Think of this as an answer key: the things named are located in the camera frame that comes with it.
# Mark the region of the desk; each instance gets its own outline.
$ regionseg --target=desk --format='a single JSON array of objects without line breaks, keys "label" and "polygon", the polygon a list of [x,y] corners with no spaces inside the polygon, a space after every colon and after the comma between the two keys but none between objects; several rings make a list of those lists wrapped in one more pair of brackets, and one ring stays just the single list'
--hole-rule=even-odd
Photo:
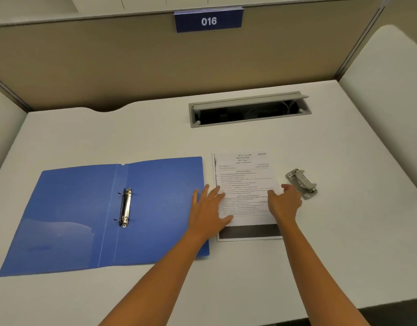
[{"label": "desk", "polygon": [[[189,103],[301,91],[311,115],[190,127]],[[123,137],[131,137],[127,145]],[[357,307],[417,297],[417,189],[336,81],[137,102],[110,113],[29,113],[0,170],[0,266],[42,170],[269,150],[280,182],[305,169],[319,193],[298,224]],[[171,326],[256,326],[304,317],[281,240],[210,242]],[[96,325],[151,266],[0,278],[0,325]]]}]

